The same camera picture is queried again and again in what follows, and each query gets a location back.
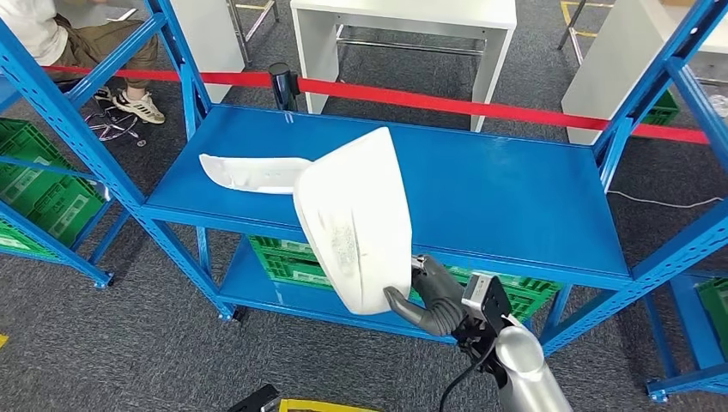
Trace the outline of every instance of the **white shirt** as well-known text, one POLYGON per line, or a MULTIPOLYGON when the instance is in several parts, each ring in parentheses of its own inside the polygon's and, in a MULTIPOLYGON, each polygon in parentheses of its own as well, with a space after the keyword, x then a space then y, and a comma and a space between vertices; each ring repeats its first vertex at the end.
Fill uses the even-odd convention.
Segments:
POLYGON ((0 0, 0 19, 41 66, 54 64, 68 41, 68 32, 53 20, 53 0, 0 0))

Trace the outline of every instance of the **red barrier tape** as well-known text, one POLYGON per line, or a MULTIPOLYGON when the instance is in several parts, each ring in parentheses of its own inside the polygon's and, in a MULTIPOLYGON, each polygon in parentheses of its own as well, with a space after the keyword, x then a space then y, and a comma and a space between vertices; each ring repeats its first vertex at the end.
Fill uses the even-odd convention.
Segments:
MULTIPOLYGON (((63 71, 67 73, 87 74, 90 69, 82 67, 48 66, 47 70, 63 71)), ((178 82, 179 78, 174 71, 159 70, 119 70, 115 76, 134 77, 163 82, 178 82)), ((269 88, 270 77, 265 72, 246 73, 200 73, 203 82, 214 84, 227 84, 245 88, 269 88)), ((581 129, 604 130, 609 123, 602 118, 587 118, 545 110, 527 109, 516 106, 505 106, 494 103, 476 103, 473 101, 452 100, 442 97, 428 96, 391 90, 387 88, 374 88, 358 84, 325 82, 314 79, 299 78, 298 86, 301 92, 328 94, 345 99, 365 100, 377 103, 386 103, 396 106, 414 107, 418 109, 435 110, 485 116, 488 118, 502 118, 527 123, 547 124, 561 127, 578 127, 581 129)), ((690 142, 707 144, 705 134, 699 130, 678 129, 673 127, 657 126, 653 124, 640 124, 634 134, 641 137, 671 140, 675 142, 690 142)))

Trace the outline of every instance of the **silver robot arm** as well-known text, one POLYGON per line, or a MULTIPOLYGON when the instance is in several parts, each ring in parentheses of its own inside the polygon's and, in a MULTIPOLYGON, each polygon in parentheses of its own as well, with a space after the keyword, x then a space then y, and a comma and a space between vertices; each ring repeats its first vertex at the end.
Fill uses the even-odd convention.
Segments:
POLYGON ((452 335, 472 361, 443 393, 440 411, 450 390, 472 370, 495 377, 507 412, 572 410, 538 339, 510 314, 497 276, 473 275, 463 288, 442 265, 421 256, 412 262, 412 286, 425 307, 407 301, 395 288, 386 288, 391 309, 432 335, 452 335))

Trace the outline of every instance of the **white wire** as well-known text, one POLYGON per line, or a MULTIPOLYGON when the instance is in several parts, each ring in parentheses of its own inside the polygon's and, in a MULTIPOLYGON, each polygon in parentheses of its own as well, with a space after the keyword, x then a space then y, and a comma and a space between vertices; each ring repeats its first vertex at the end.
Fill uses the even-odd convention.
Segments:
POLYGON ((704 204, 719 202, 719 201, 723 200, 722 197, 714 197, 712 199, 707 199, 702 202, 693 203, 693 204, 672 204, 672 203, 658 202, 657 200, 639 199, 637 197, 631 197, 627 193, 623 193, 621 191, 608 191, 607 193, 614 193, 615 195, 626 197, 627 199, 634 200, 635 202, 658 204, 660 206, 667 206, 668 208, 675 208, 675 209, 692 209, 697 206, 702 206, 704 204))

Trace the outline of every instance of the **blue shelf board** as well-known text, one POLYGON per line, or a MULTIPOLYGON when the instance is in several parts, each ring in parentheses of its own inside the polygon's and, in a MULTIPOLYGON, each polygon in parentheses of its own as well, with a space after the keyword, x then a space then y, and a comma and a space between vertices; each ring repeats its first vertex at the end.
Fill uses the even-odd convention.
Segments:
POLYGON ((695 289, 696 284, 704 281, 705 279, 701 277, 694 278, 685 274, 670 280, 670 292, 697 369, 726 362, 713 324, 703 309, 701 298, 695 289))
POLYGON ((21 98, 21 94, 13 87, 12 84, 0 74, 0 112, 4 112, 10 106, 13 106, 18 99, 21 98))
POLYGON ((381 126, 397 152, 416 250, 593 271, 609 279, 581 284, 601 287, 631 280, 592 151, 576 145, 303 113, 287 123, 283 112, 214 106, 144 212, 305 240, 291 196, 216 185, 198 156, 313 161, 381 126))
POLYGON ((349 312, 334 291, 274 282, 265 273, 247 238, 243 237, 219 290, 235 305, 347 324, 365 329, 454 343, 449 336, 431 336, 394 312, 361 316, 349 312))

